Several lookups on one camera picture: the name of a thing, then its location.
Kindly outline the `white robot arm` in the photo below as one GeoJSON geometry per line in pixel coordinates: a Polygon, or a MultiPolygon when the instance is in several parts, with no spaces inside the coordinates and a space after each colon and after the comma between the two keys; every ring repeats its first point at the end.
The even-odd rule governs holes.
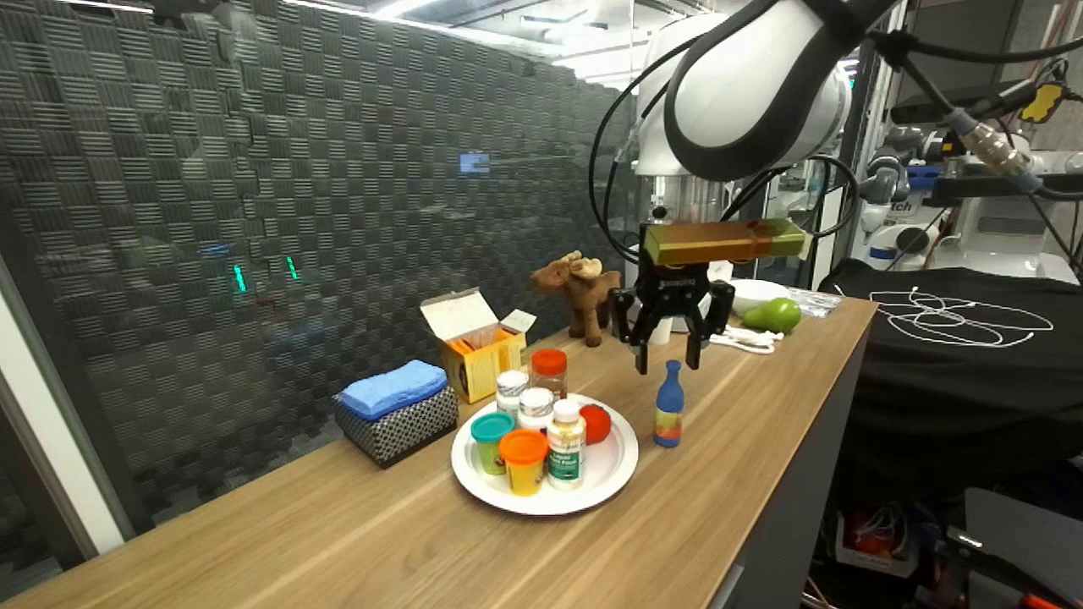
{"type": "MultiPolygon", "coordinates": [[[[658,35],[638,92],[638,163],[648,179],[735,182],[781,171],[831,145],[851,114],[841,61],[861,49],[894,0],[745,0],[658,35]]],[[[735,289],[712,282],[716,260],[756,260],[773,249],[767,224],[642,219],[638,282],[619,300],[641,305],[619,340],[648,370],[665,317],[686,323],[690,370],[728,325],[735,289]]]]}

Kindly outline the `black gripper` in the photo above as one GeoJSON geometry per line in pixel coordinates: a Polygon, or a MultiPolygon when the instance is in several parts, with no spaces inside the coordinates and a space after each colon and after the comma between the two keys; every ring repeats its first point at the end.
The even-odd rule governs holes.
{"type": "Polygon", "coordinates": [[[638,265],[638,277],[616,296],[616,334],[638,348],[638,374],[648,375],[651,340],[665,317],[686,325],[685,361],[702,370],[702,353],[712,334],[723,334],[730,316],[735,289],[712,282],[704,265],[662,269],[648,254],[638,265]]]}

